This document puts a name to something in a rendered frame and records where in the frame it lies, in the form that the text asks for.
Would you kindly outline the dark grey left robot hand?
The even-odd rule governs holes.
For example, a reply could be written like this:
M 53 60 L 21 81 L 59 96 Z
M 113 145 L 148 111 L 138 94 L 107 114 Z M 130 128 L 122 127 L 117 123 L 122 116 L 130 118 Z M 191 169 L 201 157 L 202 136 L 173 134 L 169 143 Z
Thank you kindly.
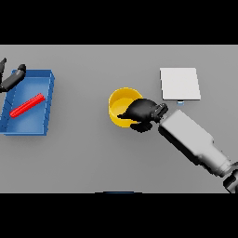
M 6 80 L 3 80 L 3 73 L 6 63 L 6 58 L 3 58 L 0 61 L 0 93 L 8 92 L 9 90 L 11 90 L 20 81 L 22 81 L 26 75 L 26 65 L 21 64 L 13 74 L 11 74 Z

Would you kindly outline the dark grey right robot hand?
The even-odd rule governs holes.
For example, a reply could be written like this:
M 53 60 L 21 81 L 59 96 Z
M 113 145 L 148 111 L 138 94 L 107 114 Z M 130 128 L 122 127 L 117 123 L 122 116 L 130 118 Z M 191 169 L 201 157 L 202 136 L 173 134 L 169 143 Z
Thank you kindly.
M 136 121 L 130 128 L 139 133 L 144 133 L 152 129 L 152 122 L 159 124 L 162 117 L 167 113 L 168 107 L 165 103 L 156 104 L 150 99 L 134 100 L 122 114 L 118 114 L 120 119 L 130 119 Z

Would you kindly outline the yellow bowl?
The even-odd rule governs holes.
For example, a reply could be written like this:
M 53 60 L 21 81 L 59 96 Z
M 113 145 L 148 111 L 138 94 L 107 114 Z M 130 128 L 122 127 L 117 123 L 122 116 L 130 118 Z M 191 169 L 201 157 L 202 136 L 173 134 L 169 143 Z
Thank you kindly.
M 108 99 L 108 114 L 116 126 L 129 128 L 136 121 L 130 119 L 120 119 L 118 114 L 126 111 L 128 106 L 136 99 L 142 99 L 142 95 L 134 88 L 121 87 L 113 91 Z

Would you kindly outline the red beaker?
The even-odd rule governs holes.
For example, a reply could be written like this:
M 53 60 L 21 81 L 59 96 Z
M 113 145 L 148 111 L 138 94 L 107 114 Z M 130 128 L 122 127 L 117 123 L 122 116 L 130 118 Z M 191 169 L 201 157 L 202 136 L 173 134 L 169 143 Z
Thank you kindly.
M 31 108 L 34 106 L 38 105 L 39 103 L 43 102 L 45 100 L 45 96 L 41 93 L 38 93 L 34 97 L 28 99 L 27 101 L 23 102 L 20 106 L 17 108 L 13 109 L 10 113 L 9 116 L 11 118 L 16 118 L 25 112 L 29 111 Z

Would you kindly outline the pale square measuring scale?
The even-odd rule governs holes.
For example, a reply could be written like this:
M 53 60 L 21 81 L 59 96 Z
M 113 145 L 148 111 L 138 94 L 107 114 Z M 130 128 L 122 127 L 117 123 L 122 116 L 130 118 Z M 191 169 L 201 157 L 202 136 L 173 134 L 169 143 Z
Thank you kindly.
M 163 100 L 200 100 L 201 92 L 195 68 L 161 68 Z

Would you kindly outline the blue tray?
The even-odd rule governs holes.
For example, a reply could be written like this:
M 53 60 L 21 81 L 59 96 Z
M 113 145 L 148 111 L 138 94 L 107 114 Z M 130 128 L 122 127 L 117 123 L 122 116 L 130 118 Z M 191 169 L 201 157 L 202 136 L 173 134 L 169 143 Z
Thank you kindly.
M 6 136 L 45 136 L 55 77 L 51 70 L 27 70 L 25 78 L 6 93 L 0 114 L 0 134 Z M 9 113 L 41 93 L 45 100 L 12 118 Z

